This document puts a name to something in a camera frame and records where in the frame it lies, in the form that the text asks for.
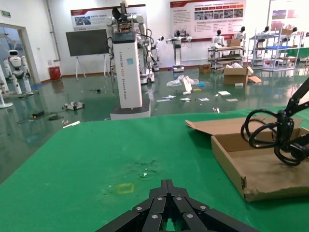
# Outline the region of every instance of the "paper on floor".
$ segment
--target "paper on floor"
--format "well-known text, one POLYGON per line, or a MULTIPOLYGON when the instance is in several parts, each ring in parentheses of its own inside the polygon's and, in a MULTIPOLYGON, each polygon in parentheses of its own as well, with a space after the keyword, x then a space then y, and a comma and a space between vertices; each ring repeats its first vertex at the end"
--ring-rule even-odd
POLYGON ((156 102, 168 102, 170 99, 156 100, 156 102))
POLYGON ((180 98, 180 100, 182 100, 182 101, 191 101, 190 98, 180 98))
POLYGON ((233 99, 226 99, 228 102, 237 102, 238 100, 236 98, 233 98, 233 99))
POLYGON ((220 95, 224 96, 224 95, 231 95, 229 92, 227 91, 219 91, 218 92, 220 95))
POLYGON ((164 99, 173 99, 173 98, 175 98, 175 96, 172 96, 172 95, 167 95, 167 96, 165 96, 165 97, 163 97, 164 99))
POLYGON ((209 101, 208 98, 199 98, 200 101, 204 102, 204 101, 209 101))

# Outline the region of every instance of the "cardboard box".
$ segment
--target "cardboard box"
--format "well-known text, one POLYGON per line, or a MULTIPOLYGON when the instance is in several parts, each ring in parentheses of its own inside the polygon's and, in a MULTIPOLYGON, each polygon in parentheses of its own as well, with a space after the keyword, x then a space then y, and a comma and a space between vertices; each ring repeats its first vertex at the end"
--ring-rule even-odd
POLYGON ((224 68, 221 73, 224 74, 224 85, 235 85, 243 83, 245 86, 248 83, 249 74, 253 73, 250 66, 244 68, 224 68))
MULTIPOLYGON (((275 119, 258 116, 266 123, 275 119)), ((241 196, 249 202, 309 196, 309 161, 299 166, 283 164, 274 154, 273 148, 256 149, 251 147, 240 135, 245 118, 210 120, 186 123, 191 128, 211 134, 212 151, 241 196)), ((301 119, 294 118, 295 128, 292 139, 309 133, 309 130, 297 128, 301 119)), ((250 131, 261 126, 251 123, 250 131)), ((258 138, 271 141, 271 131, 265 130, 258 138)))
POLYGON ((240 39, 232 39, 226 41, 228 47, 238 47, 240 46, 240 39))
POLYGON ((210 73, 211 65, 210 64, 199 65, 198 69, 199 69, 199 73, 210 73))
POLYGON ((281 35, 291 35, 293 33, 292 30, 282 29, 281 35))

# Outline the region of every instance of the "yellow tape mark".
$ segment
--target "yellow tape mark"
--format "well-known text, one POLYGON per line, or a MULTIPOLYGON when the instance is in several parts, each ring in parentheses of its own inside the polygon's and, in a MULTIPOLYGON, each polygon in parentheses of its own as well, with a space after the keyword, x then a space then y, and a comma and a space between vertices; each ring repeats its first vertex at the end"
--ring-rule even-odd
POLYGON ((117 193, 118 194, 128 194, 128 193, 133 193, 134 192, 134 184, 132 183, 128 183, 128 184, 120 184, 117 186, 117 193))

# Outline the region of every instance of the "doorway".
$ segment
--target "doorway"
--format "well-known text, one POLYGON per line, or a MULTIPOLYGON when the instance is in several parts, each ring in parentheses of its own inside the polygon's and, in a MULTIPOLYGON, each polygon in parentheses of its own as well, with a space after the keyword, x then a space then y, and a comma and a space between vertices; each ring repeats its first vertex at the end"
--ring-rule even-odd
POLYGON ((33 84, 39 84, 40 80, 35 67, 34 57, 30 47, 26 28, 0 23, 0 65, 5 79, 8 81, 9 76, 4 68, 4 59, 9 57, 9 50, 17 50, 18 56, 25 56, 30 72, 30 79, 33 84))

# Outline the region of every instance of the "poster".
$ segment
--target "poster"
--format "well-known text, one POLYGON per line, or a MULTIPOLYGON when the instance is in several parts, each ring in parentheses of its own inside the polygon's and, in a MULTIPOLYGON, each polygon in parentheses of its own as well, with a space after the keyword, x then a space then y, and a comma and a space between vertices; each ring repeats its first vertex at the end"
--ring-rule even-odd
POLYGON ((246 0, 192 0, 170 2, 172 36, 177 30, 192 41, 208 41, 220 29, 225 39, 244 26, 246 0))
POLYGON ((308 16, 301 0, 271 0, 268 16, 270 31, 275 32, 281 29, 293 29, 297 27, 298 32, 306 30, 308 16))
MULTIPOLYGON (((112 7, 101 7, 81 10, 71 10, 72 24, 74 31, 106 29, 104 20, 112 17, 112 7)), ((142 15, 147 26, 146 5, 130 5, 126 8, 127 15, 142 15)))

